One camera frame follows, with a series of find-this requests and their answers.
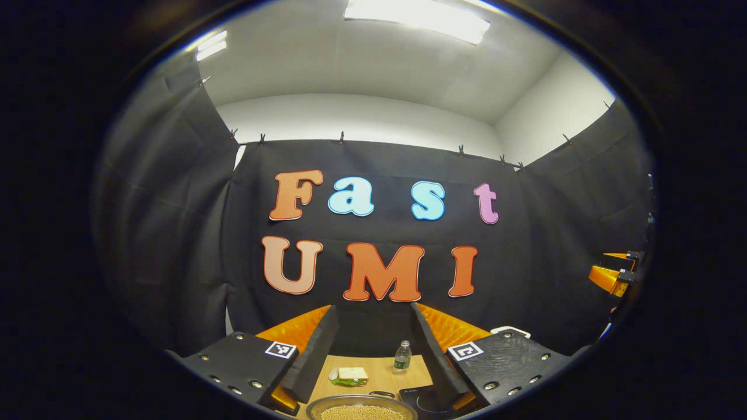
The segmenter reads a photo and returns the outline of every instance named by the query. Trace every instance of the fluorescent light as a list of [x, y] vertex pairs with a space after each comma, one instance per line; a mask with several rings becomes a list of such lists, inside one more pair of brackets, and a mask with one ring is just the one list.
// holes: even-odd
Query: fluorescent light
[[429, 29], [477, 45], [490, 22], [433, 0], [349, 0], [345, 19], [383, 20]]
[[226, 31], [223, 31], [219, 33], [218, 35], [215, 35], [214, 37], [208, 38], [204, 43], [199, 44], [197, 46], [197, 51], [205, 51], [206, 49], [212, 47], [213, 45], [225, 39], [226, 39]]
[[210, 57], [211, 55], [223, 49], [226, 49], [226, 41], [220, 41], [217, 44], [211, 45], [208, 48], [203, 49], [200, 52], [197, 52], [197, 60], [198, 61], [205, 60], [207, 57]]

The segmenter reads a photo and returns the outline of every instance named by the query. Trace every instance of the pink letter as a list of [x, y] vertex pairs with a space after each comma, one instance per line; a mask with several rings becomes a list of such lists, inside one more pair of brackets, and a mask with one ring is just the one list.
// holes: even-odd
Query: pink letter
[[490, 191], [490, 185], [487, 183], [474, 189], [474, 195], [480, 198], [480, 217], [487, 224], [495, 224], [498, 221], [498, 213], [493, 211], [492, 200], [495, 200], [495, 193]]

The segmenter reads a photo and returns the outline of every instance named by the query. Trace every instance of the wooden table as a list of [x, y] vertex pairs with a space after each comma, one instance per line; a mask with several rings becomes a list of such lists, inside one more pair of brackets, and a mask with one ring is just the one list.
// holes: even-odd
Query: wooden table
[[[433, 384], [422, 356], [413, 356], [410, 361], [410, 367], [407, 368], [407, 373], [402, 375], [392, 373], [393, 364], [394, 357], [327, 356], [322, 367], [322, 372], [317, 379], [317, 384], [314, 386], [314, 391], [311, 393], [309, 403], [320, 398], [332, 397], [333, 395], [367, 395], [371, 391], [391, 392], [397, 396], [397, 399], [400, 399], [398, 394], [400, 389]], [[356, 366], [364, 368], [368, 374], [368, 382], [364, 386], [335, 385], [327, 377], [334, 368], [352, 368]], [[300, 405], [301, 408], [299, 408], [295, 419], [309, 420], [309, 417], [306, 415], [307, 404], [300, 403]]]

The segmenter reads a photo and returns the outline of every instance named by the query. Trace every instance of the plastic bottle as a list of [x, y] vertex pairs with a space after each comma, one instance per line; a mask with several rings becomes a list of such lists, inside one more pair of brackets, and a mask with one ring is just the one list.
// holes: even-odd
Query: plastic bottle
[[412, 350], [410, 349], [410, 342], [404, 340], [394, 354], [394, 374], [405, 374], [407, 368], [410, 366], [411, 358]]

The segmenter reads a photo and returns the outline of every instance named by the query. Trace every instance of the black fabric backdrop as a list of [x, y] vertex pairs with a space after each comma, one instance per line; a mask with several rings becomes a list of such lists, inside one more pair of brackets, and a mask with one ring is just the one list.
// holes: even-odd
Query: black fabric backdrop
[[[334, 140], [238, 145], [204, 89], [196, 63], [161, 66], [115, 124], [93, 189], [93, 231], [108, 285], [133, 324], [160, 348], [186, 356], [235, 330], [257, 333], [326, 304], [340, 309], [332, 352], [388, 356], [412, 339], [407, 303], [350, 302], [355, 241], [391, 261], [405, 244], [425, 249], [421, 303], [484, 329], [512, 325], [560, 353], [596, 340], [616, 299], [591, 283], [602, 252], [642, 247], [650, 205], [640, 135], [619, 104], [564, 146], [514, 172], [476, 156], [387, 143]], [[468, 139], [455, 139], [468, 144]], [[298, 220], [273, 222], [277, 173], [319, 169], [324, 183]], [[332, 184], [362, 176], [376, 209], [334, 214]], [[446, 212], [416, 220], [410, 188], [440, 182]], [[482, 222], [472, 191], [488, 182], [495, 225]], [[288, 239], [284, 272], [296, 279], [299, 240], [319, 241], [314, 288], [289, 295], [264, 279], [261, 238]], [[475, 292], [448, 297], [456, 246], [474, 246]]]

